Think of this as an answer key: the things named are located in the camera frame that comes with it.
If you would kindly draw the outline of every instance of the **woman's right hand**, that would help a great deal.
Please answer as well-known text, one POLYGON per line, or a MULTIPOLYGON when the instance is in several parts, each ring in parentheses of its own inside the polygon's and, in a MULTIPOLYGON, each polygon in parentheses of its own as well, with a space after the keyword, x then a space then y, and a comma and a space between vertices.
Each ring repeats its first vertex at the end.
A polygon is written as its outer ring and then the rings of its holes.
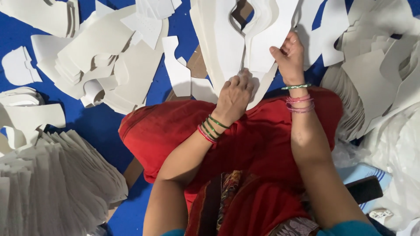
POLYGON ((231 81, 224 84, 212 117, 225 126, 239 120, 245 114, 253 89, 248 69, 240 76, 232 77, 231 81))
POLYGON ((295 32, 289 32, 280 49, 270 47, 271 55, 278 64, 278 70, 287 86, 305 83, 303 77, 304 48, 295 32))

